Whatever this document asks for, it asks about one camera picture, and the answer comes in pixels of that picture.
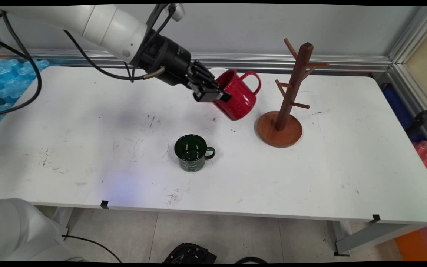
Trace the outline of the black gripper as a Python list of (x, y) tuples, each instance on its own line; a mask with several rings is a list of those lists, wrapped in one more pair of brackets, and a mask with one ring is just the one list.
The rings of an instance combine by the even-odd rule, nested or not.
[(164, 67), (157, 79), (176, 86), (182, 84), (193, 91), (197, 102), (229, 102), (232, 95), (222, 88), (215, 76), (199, 61), (191, 60), (191, 53), (176, 42), (162, 35), (154, 37), (141, 52), (139, 68), (152, 73)]

